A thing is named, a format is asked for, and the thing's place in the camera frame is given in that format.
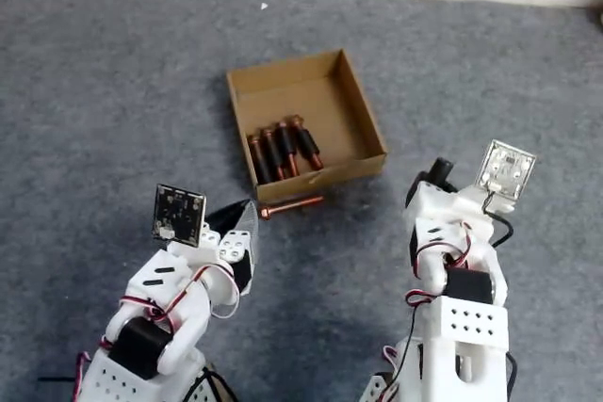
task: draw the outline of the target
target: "cardboard box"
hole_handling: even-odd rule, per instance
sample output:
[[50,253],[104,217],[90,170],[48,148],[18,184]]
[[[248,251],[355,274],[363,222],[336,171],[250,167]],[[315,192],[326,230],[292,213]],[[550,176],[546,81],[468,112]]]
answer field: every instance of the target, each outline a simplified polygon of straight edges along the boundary
[[[299,197],[383,168],[385,144],[345,51],[233,70],[227,78],[259,201]],[[298,153],[300,176],[259,185],[248,136],[295,114],[320,148],[324,169],[312,170]]]

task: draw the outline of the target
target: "circuit board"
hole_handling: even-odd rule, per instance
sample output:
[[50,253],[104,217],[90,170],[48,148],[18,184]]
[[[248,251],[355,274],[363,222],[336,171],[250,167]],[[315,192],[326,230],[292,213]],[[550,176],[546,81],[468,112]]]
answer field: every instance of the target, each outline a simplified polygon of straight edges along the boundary
[[153,236],[199,246],[205,217],[205,196],[169,185],[157,185]]

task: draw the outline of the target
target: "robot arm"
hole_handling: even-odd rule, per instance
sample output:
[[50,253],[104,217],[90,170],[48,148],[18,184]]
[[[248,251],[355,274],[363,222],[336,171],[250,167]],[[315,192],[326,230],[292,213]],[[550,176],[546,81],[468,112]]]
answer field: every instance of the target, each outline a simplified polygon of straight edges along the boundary
[[[204,218],[204,205],[201,195],[157,188],[154,232],[170,242],[128,282],[73,400],[232,400],[204,384],[211,371],[195,346],[210,317],[230,317],[251,289],[257,214],[242,201]],[[224,315],[221,305],[234,308]]]
[[[407,294],[411,332],[383,349],[394,372],[374,375],[362,402],[507,400],[508,287],[489,240],[494,213],[514,209],[534,162],[493,141],[476,183],[461,191],[447,182],[452,164],[442,158],[417,175],[404,212],[421,286]],[[419,305],[422,337],[413,336]]]

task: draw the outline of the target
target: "robot wire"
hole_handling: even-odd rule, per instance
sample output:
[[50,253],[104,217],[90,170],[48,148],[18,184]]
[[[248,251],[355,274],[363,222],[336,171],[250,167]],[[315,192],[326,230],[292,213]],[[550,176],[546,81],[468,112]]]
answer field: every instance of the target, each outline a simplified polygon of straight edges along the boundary
[[[488,196],[483,201],[483,206],[481,207],[481,210],[492,220],[496,220],[497,222],[502,223],[507,227],[507,232],[503,234],[503,236],[500,237],[497,241],[492,243],[492,247],[496,248],[511,238],[514,233],[514,229],[511,222],[505,217],[499,216],[498,214],[495,214],[494,212],[489,212],[487,210],[488,206],[490,205],[490,202],[492,202],[492,198],[494,197],[494,195],[494,192],[488,192]],[[517,379],[517,361],[515,360],[511,352],[507,352],[507,360],[509,360],[509,363],[511,364],[511,374],[509,375],[509,380],[507,381],[507,401],[510,401],[511,394],[513,392],[513,387],[515,386],[515,380]]]
[[408,353],[408,347],[410,347],[411,338],[413,337],[413,332],[415,331],[416,311],[418,310],[418,307],[421,304],[418,304],[418,305],[416,305],[413,308],[413,317],[412,317],[412,320],[411,320],[411,327],[410,327],[410,329],[408,331],[408,339],[406,340],[406,346],[404,347],[404,353],[402,353],[402,359],[399,362],[399,366],[398,366],[398,369],[396,370],[396,373],[394,374],[394,376],[392,377],[392,379],[390,380],[390,382],[387,383],[387,385],[385,386],[385,388],[381,392],[381,395],[379,396],[379,399],[377,399],[378,402],[383,402],[383,397],[387,394],[387,392],[389,391],[389,389],[392,386],[394,386],[394,384],[396,383],[396,380],[399,377],[399,372],[402,370],[402,366],[404,365],[404,362],[406,361],[406,355]]

